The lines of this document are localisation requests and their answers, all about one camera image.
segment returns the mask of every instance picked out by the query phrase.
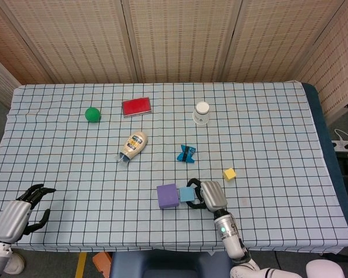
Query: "gray robot hand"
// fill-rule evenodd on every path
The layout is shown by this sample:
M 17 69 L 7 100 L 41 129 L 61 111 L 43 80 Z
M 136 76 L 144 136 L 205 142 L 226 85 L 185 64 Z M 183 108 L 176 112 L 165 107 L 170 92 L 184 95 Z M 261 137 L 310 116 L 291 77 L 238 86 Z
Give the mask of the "gray robot hand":
M 19 198 L 10 201 L 0 213 L 0 276 L 12 255 L 10 246 L 20 240 L 23 235 L 29 235 L 41 229 L 48 221 L 50 209 L 45 210 L 39 223 L 28 224 L 32 210 L 41 198 L 54 191 L 54 188 L 44 188 L 44 184 L 33 185 Z

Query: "purple cube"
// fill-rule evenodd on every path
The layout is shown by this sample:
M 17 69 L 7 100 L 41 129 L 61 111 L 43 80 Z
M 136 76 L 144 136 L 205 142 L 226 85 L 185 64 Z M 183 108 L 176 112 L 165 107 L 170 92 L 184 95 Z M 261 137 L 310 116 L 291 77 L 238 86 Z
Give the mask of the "purple cube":
M 179 205 L 178 191 L 175 184 L 159 185 L 157 187 L 158 206 L 161 209 Z

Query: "green ball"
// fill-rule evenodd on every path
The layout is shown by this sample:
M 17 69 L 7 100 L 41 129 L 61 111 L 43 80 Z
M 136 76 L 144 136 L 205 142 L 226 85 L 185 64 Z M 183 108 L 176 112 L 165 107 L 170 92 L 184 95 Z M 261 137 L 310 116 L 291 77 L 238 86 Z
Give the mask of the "green ball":
M 96 123 L 100 120 L 100 112 L 97 108 L 90 107 L 85 111 L 85 117 L 88 121 Z

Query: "red box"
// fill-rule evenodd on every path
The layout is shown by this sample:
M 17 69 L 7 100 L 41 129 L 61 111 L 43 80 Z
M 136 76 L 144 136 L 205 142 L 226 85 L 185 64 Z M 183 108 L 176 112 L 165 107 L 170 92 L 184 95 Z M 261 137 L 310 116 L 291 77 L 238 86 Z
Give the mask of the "red box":
M 151 112 L 152 109 L 149 97 L 142 97 L 122 102 L 122 113 L 124 117 L 131 117 Z

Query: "sauce bottle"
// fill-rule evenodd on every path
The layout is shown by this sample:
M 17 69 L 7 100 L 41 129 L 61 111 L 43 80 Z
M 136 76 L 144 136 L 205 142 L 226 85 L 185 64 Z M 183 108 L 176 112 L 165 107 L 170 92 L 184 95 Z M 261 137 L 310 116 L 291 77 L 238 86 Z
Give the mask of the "sauce bottle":
M 129 161 L 142 151 L 142 149 L 146 146 L 147 141 L 147 135 L 145 135 L 142 131 L 134 132 L 132 135 L 130 135 L 129 139 L 122 147 L 121 152 L 117 155 L 117 162 L 127 166 Z

